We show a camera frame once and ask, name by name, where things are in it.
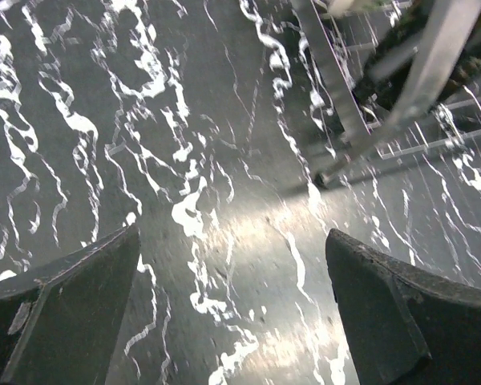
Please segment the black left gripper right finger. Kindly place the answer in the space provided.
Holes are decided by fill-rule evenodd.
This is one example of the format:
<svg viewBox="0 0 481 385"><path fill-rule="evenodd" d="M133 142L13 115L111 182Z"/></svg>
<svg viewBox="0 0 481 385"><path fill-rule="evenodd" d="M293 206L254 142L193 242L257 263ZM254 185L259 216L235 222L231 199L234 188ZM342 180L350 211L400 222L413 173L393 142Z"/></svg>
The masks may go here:
<svg viewBox="0 0 481 385"><path fill-rule="evenodd" d="M481 384L481 290L338 229L325 258L361 384Z"/></svg>

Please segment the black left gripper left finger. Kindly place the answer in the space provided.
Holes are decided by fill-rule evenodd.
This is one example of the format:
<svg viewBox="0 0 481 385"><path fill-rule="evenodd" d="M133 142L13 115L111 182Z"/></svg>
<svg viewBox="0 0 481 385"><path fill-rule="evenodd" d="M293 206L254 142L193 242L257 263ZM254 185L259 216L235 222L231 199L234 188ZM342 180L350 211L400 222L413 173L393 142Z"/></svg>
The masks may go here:
<svg viewBox="0 0 481 385"><path fill-rule="evenodd" d="M0 384L103 384L139 254L128 225L0 281Z"/></svg>

